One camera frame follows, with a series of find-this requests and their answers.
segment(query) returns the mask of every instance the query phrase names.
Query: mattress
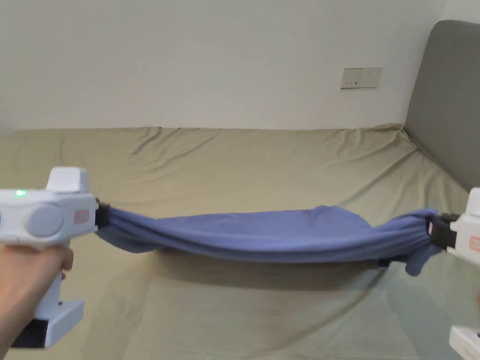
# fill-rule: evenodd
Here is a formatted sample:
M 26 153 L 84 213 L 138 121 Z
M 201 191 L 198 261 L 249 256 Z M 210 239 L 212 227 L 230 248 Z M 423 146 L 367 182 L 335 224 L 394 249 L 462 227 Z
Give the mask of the mattress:
M 339 205 L 379 225 L 468 194 L 401 127 L 363 130 L 43 130 L 0 143 L 2 188 L 42 188 L 85 167 L 104 202 L 151 217 Z M 451 255 L 404 265 L 250 264 L 72 242 L 62 300 L 85 317 L 53 348 L 7 359 L 456 359 L 453 324 L 477 326 L 480 276 Z

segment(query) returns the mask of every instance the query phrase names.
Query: blue towel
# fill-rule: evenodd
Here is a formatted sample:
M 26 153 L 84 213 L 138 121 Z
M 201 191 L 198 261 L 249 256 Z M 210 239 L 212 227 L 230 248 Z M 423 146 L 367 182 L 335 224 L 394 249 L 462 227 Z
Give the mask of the blue towel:
M 111 208 L 110 225 L 97 235 L 129 252 L 171 247 L 223 259 L 266 263 L 406 263 L 411 276 L 441 249 L 430 245 L 428 219 L 415 211 L 371 227 L 336 206 L 311 210 L 208 214 L 152 219 Z

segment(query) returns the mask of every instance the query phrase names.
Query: black clamp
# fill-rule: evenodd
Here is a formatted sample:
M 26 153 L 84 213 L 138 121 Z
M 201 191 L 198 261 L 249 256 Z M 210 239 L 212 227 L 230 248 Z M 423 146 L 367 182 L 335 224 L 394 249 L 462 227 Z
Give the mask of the black clamp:
M 110 225 L 110 204 L 102 203 L 100 200 L 96 200 L 98 209 L 95 211 L 95 225 L 98 228 L 105 228 Z
M 442 214 L 430 219 L 430 242 L 441 249 L 455 248 L 456 232 L 450 230 L 450 223 L 457 221 L 460 215 Z

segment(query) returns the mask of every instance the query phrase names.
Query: electrical outlet plate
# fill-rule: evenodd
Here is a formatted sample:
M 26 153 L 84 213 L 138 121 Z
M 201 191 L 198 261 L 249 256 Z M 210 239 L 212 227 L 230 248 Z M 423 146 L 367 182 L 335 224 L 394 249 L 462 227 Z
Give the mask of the electrical outlet plate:
M 364 68 L 361 70 L 360 87 L 377 87 L 380 84 L 382 68 Z
M 355 89 L 360 87 L 363 69 L 343 69 L 342 89 Z

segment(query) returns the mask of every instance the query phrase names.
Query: upholstered headboard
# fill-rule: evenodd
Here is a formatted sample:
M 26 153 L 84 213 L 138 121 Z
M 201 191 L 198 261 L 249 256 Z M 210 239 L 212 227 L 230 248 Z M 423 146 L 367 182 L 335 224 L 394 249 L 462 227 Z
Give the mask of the upholstered headboard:
M 480 24 L 446 20 L 433 28 L 405 130 L 467 190 L 480 187 Z

